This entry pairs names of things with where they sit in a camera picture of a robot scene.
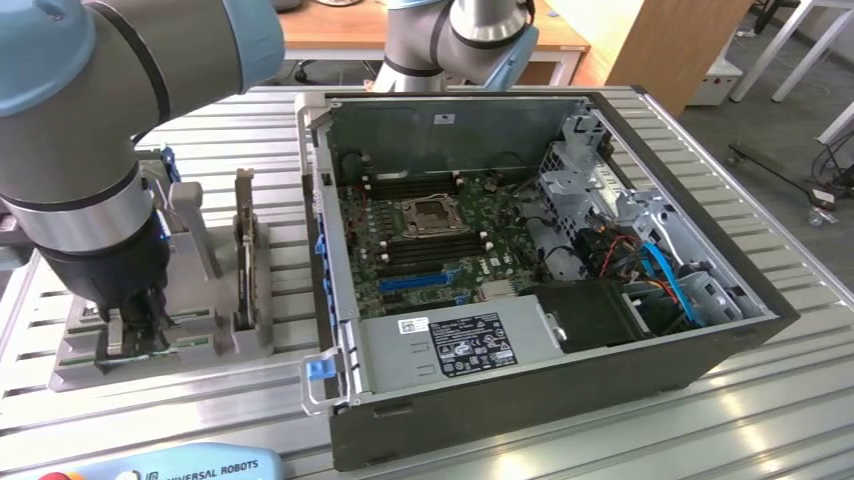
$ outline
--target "power supply label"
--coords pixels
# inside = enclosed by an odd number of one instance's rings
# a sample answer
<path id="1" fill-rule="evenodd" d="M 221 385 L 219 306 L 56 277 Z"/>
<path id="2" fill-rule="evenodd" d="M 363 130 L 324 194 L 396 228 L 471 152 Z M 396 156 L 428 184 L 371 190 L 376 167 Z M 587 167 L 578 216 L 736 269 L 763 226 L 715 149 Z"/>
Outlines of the power supply label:
<path id="1" fill-rule="evenodd" d="M 433 322 L 429 336 L 445 377 L 519 363 L 498 313 Z"/>

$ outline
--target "aluminum extrusion table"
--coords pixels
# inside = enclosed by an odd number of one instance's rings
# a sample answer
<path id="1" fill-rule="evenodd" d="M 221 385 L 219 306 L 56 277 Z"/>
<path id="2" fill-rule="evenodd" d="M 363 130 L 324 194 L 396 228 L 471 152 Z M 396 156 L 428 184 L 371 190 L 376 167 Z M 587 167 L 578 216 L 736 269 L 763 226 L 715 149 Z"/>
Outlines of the aluminum extrusion table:
<path id="1" fill-rule="evenodd" d="M 168 142 L 184 178 L 203 184 L 211 225 L 231 221 L 235 169 L 255 168 L 255 205 L 275 247 L 275 328 L 287 340 L 239 368 L 55 394 L 45 383 L 71 296 L 36 257 L 0 302 L 0 477 L 32 478 L 195 441 L 271 448 L 288 478 L 311 480 L 854 476 L 851 294 L 651 98 L 628 88 L 600 91 L 800 311 L 766 345 L 682 391 L 333 471 L 327 420 L 300 408 L 297 361 L 317 347 L 296 145 L 304 132 L 295 93 L 257 88 L 169 122 L 145 142 Z M 644 178 L 619 146 L 615 159 L 634 180 Z"/>

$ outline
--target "barcode sticker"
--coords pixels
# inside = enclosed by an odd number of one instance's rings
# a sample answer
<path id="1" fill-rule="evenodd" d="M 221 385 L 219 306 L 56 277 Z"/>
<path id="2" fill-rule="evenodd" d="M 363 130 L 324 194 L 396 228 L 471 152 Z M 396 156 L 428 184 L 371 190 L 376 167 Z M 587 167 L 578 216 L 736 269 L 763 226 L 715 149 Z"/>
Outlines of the barcode sticker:
<path id="1" fill-rule="evenodd" d="M 407 318 L 404 320 L 397 320 L 397 328 L 400 329 L 400 335 L 405 335 L 407 333 L 425 332 L 428 324 L 429 324 L 429 319 L 427 317 Z"/>

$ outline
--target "blue pcie slot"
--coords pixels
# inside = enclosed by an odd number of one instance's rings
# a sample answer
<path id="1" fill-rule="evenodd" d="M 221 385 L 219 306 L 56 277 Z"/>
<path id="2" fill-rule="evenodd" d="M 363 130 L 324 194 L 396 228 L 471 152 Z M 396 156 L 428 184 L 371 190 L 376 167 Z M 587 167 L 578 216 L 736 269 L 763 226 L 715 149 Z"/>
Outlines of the blue pcie slot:
<path id="1" fill-rule="evenodd" d="M 439 285 L 450 285 L 452 281 L 454 274 L 445 272 L 433 273 L 432 275 L 420 275 L 411 278 L 380 280 L 379 291 L 381 293 L 388 293 L 395 290 L 405 290 L 408 288 L 435 287 Z"/>

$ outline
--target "blue cable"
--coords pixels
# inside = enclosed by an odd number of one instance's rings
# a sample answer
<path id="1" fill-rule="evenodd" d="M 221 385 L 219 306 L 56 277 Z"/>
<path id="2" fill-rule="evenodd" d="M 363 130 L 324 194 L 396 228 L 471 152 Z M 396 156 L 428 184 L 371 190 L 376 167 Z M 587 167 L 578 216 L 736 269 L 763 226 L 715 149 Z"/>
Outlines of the blue cable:
<path id="1" fill-rule="evenodd" d="M 672 288 L 672 293 L 675 293 L 676 298 L 679 299 L 679 303 L 682 303 L 682 308 L 684 309 L 684 316 L 688 317 L 688 321 L 700 327 L 704 327 L 706 324 L 694 316 L 694 309 L 691 308 L 691 302 L 688 301 L 688 297 L 682 293 L 682 287 L 679 287 L 679 282 L 676 281 L 676 276 L 672 273 L 672 269 L 670 268 L 670 264 L 667 263 L 667 259 L 664 258 L 664 254 L 655 246 L 655 244 L 650 242 L 643 242 L 642 247 L 646 248 L 652 257 L 655 257 L 655 261 L 658 262 L 662 271 L 664 272 L 664 276 L 667 277 L 667 281 L 670 282 L 670 287 Z"/>
<path id="2" fill-rule="evenodd" d="M 652 268 L 652 262 L 650 262 L 646 258 L 640 261 L 643 264 L 643 269 L 646 270 L 646 274 L 655 278 L 655 269 Z"/>

